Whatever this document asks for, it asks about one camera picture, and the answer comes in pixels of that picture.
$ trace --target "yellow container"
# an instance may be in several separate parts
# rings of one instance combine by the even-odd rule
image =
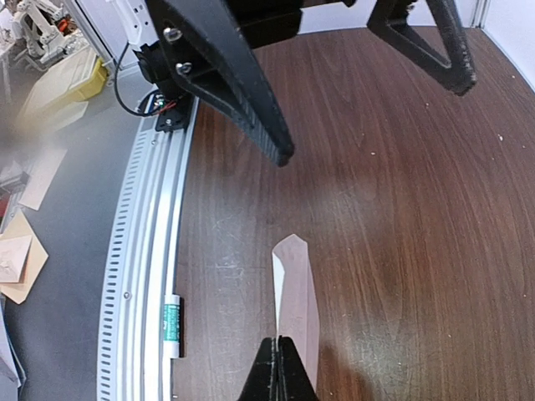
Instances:
[[[108,70],[90,47],[80,49],[51,67],[33,86],[18,115],[18,125],[37,129],[74,102],[93,98],[104,88]]]
[[[108,78],[108,69],[102,65],[102,58],[97,58],[91,77],[86,82],[80,83],[71,89],[73,102],[83,102],[89,100],[102,92]]]

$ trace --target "black bracket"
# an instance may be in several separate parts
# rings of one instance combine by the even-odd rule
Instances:
[[[287,6],[270,8],[259,14],[263,18],[254,17],[258,6],[248,6],[249,13],[236,14],[242,25],[222,0],[159,0],[147,2],[147,7],[176,84],[228,116],[274,163],[286,165],[293,142],[250,46],[295,36],[302,1],[274,3]],[[286,28],[277,30],[281,22]],[[165,34],[170,29],[172,38]]]
[[[348,7],[355,3],[342,1]],[[443,87],[463,95],[476,73],[456,5],[427,2],[449,60],[407,23],[415,0],[377,0],[368,27]],[[303,0],[151,0],[146,5],[159,42],[137,53],[144,76],[168,101],[197,96],[230,118],[275,164],[286,165],[294,145],[252,49],[296,36]]]
[[[291,338],[265,338],[238,401],[318,401]]]
[[[176,106],[158,114],[155,130],[157,132],[172,132],[176,129],[186,129],[190,122],[193,96],[184,94],[176,101]]]
[[[476,83],[476,71],[453,0],[427,0],[450,60],[442,57],[407,23],[415,0],[378,0],[368,28],[426,71],[444,88],[465,94]]]

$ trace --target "metal frame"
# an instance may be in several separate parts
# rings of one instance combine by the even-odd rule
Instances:
[[[99,401],[170,401],[163,353],[165,295],[173,294],[186,170],[198,99],[186,130],[143,119],[120,192],[99,322]]]
[[[472,28],[484,28],[490,5],[491,0],[477,0],[474,15],[470,24]]]
[[[113,55],[85,14],[85,11],[80,6],[79,1],[65,0],[64,6],[84,34],[84,37],[88,40],[91,46],[93,46],[94,50],[99,54],[99,56],[102,57],[104,60],[104,65],[106,67],[109,66],[112,70],[115,69],[115,66],[113,65]]]

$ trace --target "black cable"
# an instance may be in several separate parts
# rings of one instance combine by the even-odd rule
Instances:
[[[119,75],[119,68],[121,63],[123,62],[123,58],[125,58],[126,50],[128,50],[128,47],[130,44],[126,42],[125,48],[123,49],[123,53],[120,54],[119,60],[117,61],[117,64],[115,65],[115,76],[114,76],[114,91],[115,91],[115,97],[117,98],[117,101],[120,104],[120,107],[122,107],[127,113],[130,113],[132,115],[135,115],[136,117],[152,117],[153,115],[157,115],[158,112],[160,112],[160,109],[157,109],[155,111],[152,111],[150,113],[141,113],[139,111],[135,111],[132,109],[129,109],[129,107],[123,102],[122,98],[119,94],[119,86],[117,84],[117,78]]]

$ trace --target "cardboard piece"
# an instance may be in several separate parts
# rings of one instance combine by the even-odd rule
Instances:
[[[0,286],[0,292],[16,303],[22,303],[26,300],[35,280],[37,280],[39,273],[43,269],[44,263],[48,259],[48,253],[39,242],[28,220],[26,220],[21,211],[18,211],[3,233],[2,239],[8,240],[20,236],[32,236],[26,268],[23,271],[20,283],[2,284]]]
[[[296,235],[273,249],[278,336],[295,343],[313,388],[318,381],[319,314],[308,244]]]
[[[47,147],[41,152],[30,173],[26,190],[18,202],[20,205],[39,210],[66,153],[65,149],[53,147]]]
[[[0,240],[0,283],[19,282],[32,236]]]

